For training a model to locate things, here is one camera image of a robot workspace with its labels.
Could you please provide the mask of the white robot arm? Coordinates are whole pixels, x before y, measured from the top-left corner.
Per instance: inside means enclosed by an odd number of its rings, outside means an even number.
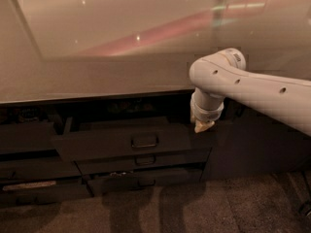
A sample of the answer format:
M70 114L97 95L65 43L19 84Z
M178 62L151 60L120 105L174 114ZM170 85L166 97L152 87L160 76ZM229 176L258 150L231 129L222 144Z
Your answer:
M251 73L241 51L226 49L194 61L190 120L195 131L211 128L230 98L311 135L311 82Z

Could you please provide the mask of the white rounded gripper body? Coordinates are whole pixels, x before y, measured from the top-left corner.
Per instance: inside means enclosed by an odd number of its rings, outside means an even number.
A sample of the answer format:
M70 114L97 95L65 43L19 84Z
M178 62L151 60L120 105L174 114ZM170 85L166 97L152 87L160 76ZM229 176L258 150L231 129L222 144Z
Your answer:
M195 121L216 121L224 109L224 100L223 97L195 92L191 96L190 112L195 116Z

